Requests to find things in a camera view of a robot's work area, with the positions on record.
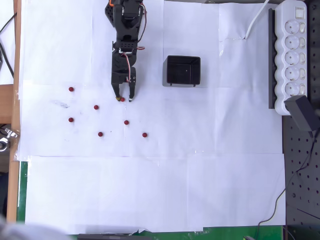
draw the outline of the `white cable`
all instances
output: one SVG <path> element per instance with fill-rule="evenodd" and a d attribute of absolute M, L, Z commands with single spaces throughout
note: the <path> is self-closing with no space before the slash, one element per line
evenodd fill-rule
<path fill-rule="evenodd" d="M 247 39 L 249 34 L 250 34 L 250 31 L 251 31 L 251 28 L 252 28 L 252 25 L 255 23 L 257 17 L 260 15 L 260 13 L 262 12 L 262 10 L 265 8 L 265 6 L 267 5 L 267 3 L 269 2 L 269 0 L 265 0 L 264 4 L 262 5 L 262 7 L 260 8 L 260 10 L 258 11 L 258 13 L 255 15 L 254 19 L 251 21 L 250 25 L 249 25 L 249 28 L 248 30 L 246 31 L 246 35 L 244 37 L 244 39 Z"/>
<path fill-rule="evenodd" d="M 283 226 L 283 229 L 284 229 L 284 230 L 286 230 L 286 231 L 288 232 L 288 234 L 290 234 L 290 235 L 291 235 L 291 237 L 293 238 L 293 240 L 296 240 L 296 239 L 294 238 L 294 236 L 291 234 L 291 232 L 289 232 L 289 230 L 288 230 L 288 229 L 286 229 L 284 226 Z"/>

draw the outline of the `wooden frame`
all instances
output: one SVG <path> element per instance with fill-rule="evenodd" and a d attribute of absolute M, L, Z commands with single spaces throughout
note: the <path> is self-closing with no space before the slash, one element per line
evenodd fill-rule
<path fill-rule="evenodd" d="M 21 37 L 21 0 L 13 0 L 13 9 L 17 13 L 15 18 L 15 59 L 14 59 L 14 77 L 13 77 L 13 96 L 12 96 L 12 114 L 11 129 L 16 133 L 20 132 L 20 101 L 18 96 L 19 90 L 19 69 L 20 69 L 20 37 Z M 18 185 L 19 185 L 19 165 L 16 161 L 19 139 L 11 140 L 10 162 L 9 162 L 9 183 L 8 183 L 8 200 L 7 216 L 8 222 L 17 220 L 18 206 Z"/>

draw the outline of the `robotic arm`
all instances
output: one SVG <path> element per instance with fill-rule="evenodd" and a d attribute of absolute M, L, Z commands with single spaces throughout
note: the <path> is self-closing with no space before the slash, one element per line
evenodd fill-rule
<path fill-rule="evenodd" d="M 118 101 L 121 100 L 119 84 L 129 84 L 129 102 L 135 96 L 137 79 L 133 65 L 137 60 L 137 50 L 143 49 L 138 47 L 143 14 L 147 14 L 143 0 L 115 0 L 113 3 L 110 0 L 105 7 L 105 15 L 116 30 L 116 42 L 112 43 L 111 85 Z"/>

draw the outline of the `white power strip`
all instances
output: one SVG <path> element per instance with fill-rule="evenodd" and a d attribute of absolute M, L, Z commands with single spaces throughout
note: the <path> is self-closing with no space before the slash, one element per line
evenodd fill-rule
<path fill-rule="evenodd" d="M 307 95 L 307 6 L 303 1 L 285 0 L 275 8 L 275 80 L 277 97 L 274 108 L 290 115 L 285 100 Z"/>

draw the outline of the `green surface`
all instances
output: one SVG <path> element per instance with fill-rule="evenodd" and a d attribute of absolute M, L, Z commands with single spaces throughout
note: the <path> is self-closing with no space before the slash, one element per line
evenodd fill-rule
<path fill-rule="evenodd" d="M 18 207 L 16 209 L 16 220 L 24 222 L 26 219 L 26 197 L 27 197 L 27 181 L 28 181 L 28 163 L 26 161 L 20 162 L 20 186 Z"/>
<path fill-rule="evenodd" d="M 17 221 L 26 219 L 26 196 L 28 181 L 28 163 L 20 162 L 19 201 L 16 212 Z M 244 227 L 205 227 L 196 232 L 161 232 L 152 233 L 143 231 L 134 235 L 152 237 L 153 240 L 242 240 L 243 236 L 255 237 L 256 226 Z M 282 240 L 282 226 L 261 226 L 259 240 Z"/>

